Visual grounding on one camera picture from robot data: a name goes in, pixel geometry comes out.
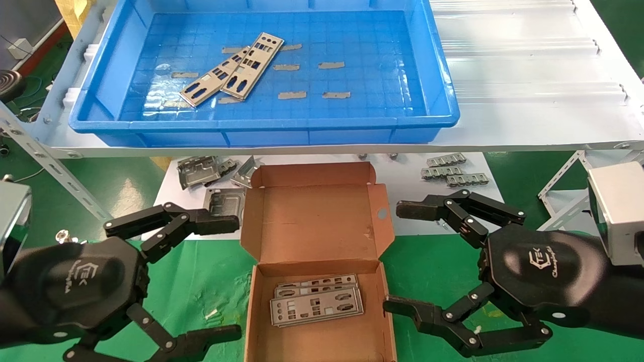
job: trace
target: metal shelf support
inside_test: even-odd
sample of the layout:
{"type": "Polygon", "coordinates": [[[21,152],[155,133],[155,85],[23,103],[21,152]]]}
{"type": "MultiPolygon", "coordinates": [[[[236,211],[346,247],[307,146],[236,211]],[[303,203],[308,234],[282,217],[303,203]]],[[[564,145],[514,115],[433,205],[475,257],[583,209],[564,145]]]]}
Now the metal shelf support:
{"type": "Polygon", "coordinates": [[[56,158],[53,158],[38,140],[29,136],[29,133],[20,125],[18,118],[2,102],[0,102],[0,128],[3,128],[23,150],[29,153],[92,215],[103,222],[112,219],[109,212],[100,206],[94,196],[74,177],[67,167],[56,158]]]}

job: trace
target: robotic hand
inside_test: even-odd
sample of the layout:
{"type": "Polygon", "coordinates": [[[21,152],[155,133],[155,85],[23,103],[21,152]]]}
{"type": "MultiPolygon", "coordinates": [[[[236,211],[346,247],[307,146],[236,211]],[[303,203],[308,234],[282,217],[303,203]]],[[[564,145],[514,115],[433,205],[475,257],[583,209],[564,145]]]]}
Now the robotic hand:
{"type": "Polygon", "coordinates": [[[134,321],[157,345],[148,361],[201,361],[216,343],[241,338],[238,325],[171,336],[143,309],[150,281],[147,263],[156,263],[191,233],[231,233],[237,216],[211,216],[166,203],[104,224],[99,243],[62,243],[19,253],[0,285],[0,348],[27,343],[80,341],[67,362],[127,362],[94,351],[134,321]],[[125,240],[155,229],[138,251],[125,240]]]}
{"type": "Polygon", "coordinates": [[[644,300],[644,268],[613,265],[600,238],[528,230],[522,211],[467,190],[401,201],[396,214],[443,219],[482,249],[482,283],[448,308],[392,295],[383,302],[385,311],[410,317],[420,333],[445,339],[462,356],[538,348],[553,335],[543,321],[644,339],[644,309],[633,307],[644,300]],[[501,228],[488,234],[472,216],[501,228]],[[523,326],[479,334],[467,329],[463,321],[488,301],[523,326]]]}

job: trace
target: blue tray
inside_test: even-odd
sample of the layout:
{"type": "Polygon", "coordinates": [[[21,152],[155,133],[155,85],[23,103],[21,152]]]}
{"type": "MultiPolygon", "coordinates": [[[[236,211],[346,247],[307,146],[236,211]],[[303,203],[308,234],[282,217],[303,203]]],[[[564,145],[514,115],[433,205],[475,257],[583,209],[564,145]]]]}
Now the blue tray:
{"type": "Polygon", "coordinates": [[[70,117],[110,146],[426,143],[460,117],[427,0],[120,0],[114,11],[70,117]],[[204,74],[260,32],[302,47],[279,52],[245,102],[220,104],[220,92],[180,107],[194,78],[174,73],[204,74]]]}

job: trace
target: open cardboard box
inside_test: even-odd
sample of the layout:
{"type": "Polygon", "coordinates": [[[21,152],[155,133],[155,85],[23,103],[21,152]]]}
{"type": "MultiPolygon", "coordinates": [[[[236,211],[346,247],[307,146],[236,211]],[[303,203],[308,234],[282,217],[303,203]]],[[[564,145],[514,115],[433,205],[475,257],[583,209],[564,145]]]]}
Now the open cardboard box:
{"type": "Polygon", "coordinates": [[[369,162],[261,166],[246,193],[241,246],[252,270],[245,362],[395,361],[378,260],[394,233],[385,185],[369,162]],[[278,283],[355,273],[365,313],[273,327],[278,283]]]}

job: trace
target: cardboard box lid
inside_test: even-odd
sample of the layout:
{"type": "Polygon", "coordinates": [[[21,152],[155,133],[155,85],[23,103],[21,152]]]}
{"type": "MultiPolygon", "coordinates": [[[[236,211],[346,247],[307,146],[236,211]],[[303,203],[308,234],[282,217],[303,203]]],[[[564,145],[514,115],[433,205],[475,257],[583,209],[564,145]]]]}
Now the cardboard box lid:
{"type": "Polygon", "coordinates": [[[393,242],[369,162],[261,166],[251,185],[240,243],[260,264],[377,260],[393,242]]]}

